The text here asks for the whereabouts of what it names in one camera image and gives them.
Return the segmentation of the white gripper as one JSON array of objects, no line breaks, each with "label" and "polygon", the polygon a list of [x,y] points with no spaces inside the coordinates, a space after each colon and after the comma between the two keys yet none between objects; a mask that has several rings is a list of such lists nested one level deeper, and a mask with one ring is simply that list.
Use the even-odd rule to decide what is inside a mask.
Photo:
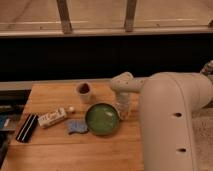
[{"label": "white gripper", "polygon": [[130,94],[129,93],[117,93],[116,108],[121,119],[127,119],[130,113]]}]

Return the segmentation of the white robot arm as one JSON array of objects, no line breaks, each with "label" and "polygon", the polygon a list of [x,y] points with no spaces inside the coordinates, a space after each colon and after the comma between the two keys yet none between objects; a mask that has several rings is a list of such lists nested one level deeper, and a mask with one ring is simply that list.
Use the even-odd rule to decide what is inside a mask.
[{"label": "white robot arm", "polygon": [[118,110],[139,95],[145,171],[198,171],[192,113],[213,101],[213,60],[196,73],[159,72],[135,78],[124,72],[110,80]]}]

